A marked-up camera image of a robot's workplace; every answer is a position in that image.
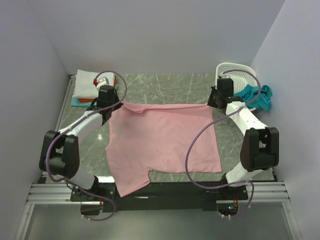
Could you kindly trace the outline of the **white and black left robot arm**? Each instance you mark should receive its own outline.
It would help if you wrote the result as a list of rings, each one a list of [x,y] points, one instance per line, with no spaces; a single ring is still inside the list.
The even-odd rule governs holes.
[[[80,167],[79,145],[122,105],[117,90],[110,85],[102,85],[98,97],[79,119],[59,131],[46,132],[39,160],[40,170],[63,177],[81,188],[88,201],[96,200],[100,195],[99,180]]]

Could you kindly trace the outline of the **pink t shirt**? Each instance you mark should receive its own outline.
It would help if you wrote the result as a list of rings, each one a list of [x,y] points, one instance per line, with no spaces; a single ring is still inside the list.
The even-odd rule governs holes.
[[[105,150],[120,196],[148,185],[150,171],[221,172],[212,120],[206,104],[124,102],[113,111]]]

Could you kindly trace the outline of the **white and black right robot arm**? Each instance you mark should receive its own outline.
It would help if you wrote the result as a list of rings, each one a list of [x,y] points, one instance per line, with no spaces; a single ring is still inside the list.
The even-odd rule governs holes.
[[[258,120],[244,100],[234,95],[231,78],[216,80],[207,104],[221,110],[243,134],[240,162],[224,174],[219,187],[221,197],[230,200],[237,194],[237,187],[279,164],[279,131]]]

